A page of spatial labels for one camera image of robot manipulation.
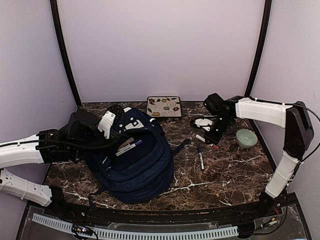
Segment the white marker blue cap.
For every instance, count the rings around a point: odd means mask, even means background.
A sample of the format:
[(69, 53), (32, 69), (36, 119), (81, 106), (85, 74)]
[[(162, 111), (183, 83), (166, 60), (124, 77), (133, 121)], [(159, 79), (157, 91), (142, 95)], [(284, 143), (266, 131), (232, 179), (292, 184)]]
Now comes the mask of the white marker blue cap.
[(200, 146), (197, 147), (197, 152), (198, 152), (198, 156), (199, 156), (199, 160), (200, 160), (201, 170), (204, 171), (205, 170), (205, 165), (204, 165), (202, 150), (201, 150)]

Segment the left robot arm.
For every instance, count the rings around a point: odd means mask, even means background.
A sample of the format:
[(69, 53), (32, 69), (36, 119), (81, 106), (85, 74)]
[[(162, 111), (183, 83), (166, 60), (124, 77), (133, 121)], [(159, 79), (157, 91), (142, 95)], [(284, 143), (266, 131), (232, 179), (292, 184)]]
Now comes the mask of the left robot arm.
[(61, 129), (40, 131), (30, 137), (10, 141), (0, 145), (0, 188), (5, 192), (37, 203), (50, 206), (60, 218), (67, 218), (70, 206), (64, 202), (60, 188), (39, 185), (17, 177), (6, 170), (25, 164), (48, 164), (69, 160), (76, 162), (94, 152), (113, 146), (123, 134), (116, 133), (112, 126), (125, 118), (119, 113), (108, 110), (101, 118), (90, 112), (74, 112), (69, 122)]

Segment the white marker black cap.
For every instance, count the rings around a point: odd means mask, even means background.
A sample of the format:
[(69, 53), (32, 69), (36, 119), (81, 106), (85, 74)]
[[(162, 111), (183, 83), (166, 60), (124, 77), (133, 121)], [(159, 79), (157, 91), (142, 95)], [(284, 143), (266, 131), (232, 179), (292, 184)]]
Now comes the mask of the white marker black cap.
[(128, 146), (121, 148), (115, 155), (118, 157), (118, 156), (130, 151), (131, 149), (135, 148), (136, 146), (140, 145), (142, 142), (143, 142), (142, 140), (138, 140), (132, 144), (129, 144)]

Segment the navy blue student backpack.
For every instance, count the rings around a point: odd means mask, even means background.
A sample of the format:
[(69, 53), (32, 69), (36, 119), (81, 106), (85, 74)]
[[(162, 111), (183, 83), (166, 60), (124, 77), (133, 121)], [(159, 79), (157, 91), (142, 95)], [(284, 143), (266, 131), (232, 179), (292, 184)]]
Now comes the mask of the navy blue student backpack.
[[(96, 195), (108, 191), (125, 204), (149, 201), (167, 190), (174, 179), (174, 157), (185, 145), (185, 139), (177, 148), (171, 149), (164, 130), (152, 117), (135, 107), (124, 109), (125, 120), (115, 126), (124, 127), (121, 140), (113, 147), (101, 150), (84, 161), (88, 169), (101, 183)], [(116, 156), (119, 146), (129, 138), (142, 143)]]

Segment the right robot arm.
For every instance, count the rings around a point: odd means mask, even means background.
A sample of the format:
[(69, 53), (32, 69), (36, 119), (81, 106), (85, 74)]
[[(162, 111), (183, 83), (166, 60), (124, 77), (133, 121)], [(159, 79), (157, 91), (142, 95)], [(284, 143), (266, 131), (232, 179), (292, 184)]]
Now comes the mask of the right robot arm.
[(302, 101), (275, 102), (240, 95), (222, 99), (217, 93), (209, 95), (203, 105), (216, 117), (204, 134), (206, 144), (217, 145), (235, 119), (252, 120), (281, 130), (282, 136), (276, 137), (273, 145), (281, 147), (282, 155), (263, 190), (266, 198), (255, 205), (255, 213), (266, 217), (275, 208), (273, 200), (293, 181), (300, 165), (310, 157), (308, 149), (315, 136), (310, 118), (312, 110)]

